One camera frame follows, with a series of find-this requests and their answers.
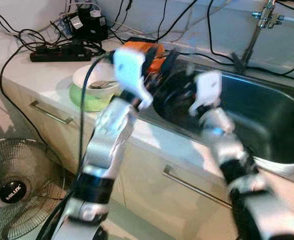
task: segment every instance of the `cabinet drawer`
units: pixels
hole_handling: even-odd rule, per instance
[[[80,120],[26,94],[23,89],[10,82],[6,82],[5,89],[12,101],[26,114],[41,136],[58,154],[63,166],[75,174],[79,162]],[[85,152],[93,129],[94,123],[84,124],[83,152]],[[120,177],[114,183],[111,197],[125,205]]]
[[[170,166],[169,175],[174,179],[163,174],[164,170],[168,173],[166,166]],[[205,190],[228,204],[225,189],[134,145],[126,148],[121,176],[126,207],[175,239],[237,237],[230,208],[195,191]],[[177,180],[187,183],[187,187]]]

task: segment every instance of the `bowl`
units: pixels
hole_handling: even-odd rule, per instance
[[[79,68],[72,76],[72,85],[69,89],[71,101],[78,107],[81,105],[82,88],[85,76],[91,65]],[[92,70],[87,85],[84,98],[84,110],[86,112],[98,112],[107,107],[111,98],[120,93],[119,84],[111,83],[106,88],[91,89],[89,86],[96,81],[114,81],[114,66],[110,63],[98,63]]]

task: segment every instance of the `fan grille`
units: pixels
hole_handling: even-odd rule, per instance
[[[27,139],[0,140],[0,189],[21,181],[27,191],[16,203],[0,198],[0,240],[17,239],[37,227],[60,201],[64,170],[57,155]]]

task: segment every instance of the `sink basin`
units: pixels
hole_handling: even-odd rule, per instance
[[[162,118],[156,124],[206,144],[199,118],[188,114],[193,97],[173,97],[205,70],[197,65],[194,74],[186,76],[186,64],[178,60],[175,72],[155,93],[153,108]],[[235,123],[235,133],[256,159],[294,166],[294,88],[224,73],[220,100]],[[156,117],[149,115],[151,119],[155,123]]]

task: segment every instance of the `white countertop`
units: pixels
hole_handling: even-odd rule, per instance
[[[120,46],[117,40],[103,42],[107,51]],[[0,71],[4,65],[0,61]],[[73,73],[91,62],[31,62],[29,52],[18,54],[7,65],[3,74],[4,81],[11,81],[25,89],[26,93],[38,100],[79,118],[80,111],[69,97]],[[97,113],[86,113],[85,121],[93,123]],[[211,181],[223,186],[224,181],[219,169],[214,164],[209,150],[202,144],[183,136],[138,119],[130,143],[160,155],[167,161],[179,165],[197,175],[209,175]],[[294,183],[271,173],[264,173],[272,182],[277,192],[293,205],[294,194],[288,195],[288,189],[294,190]]]

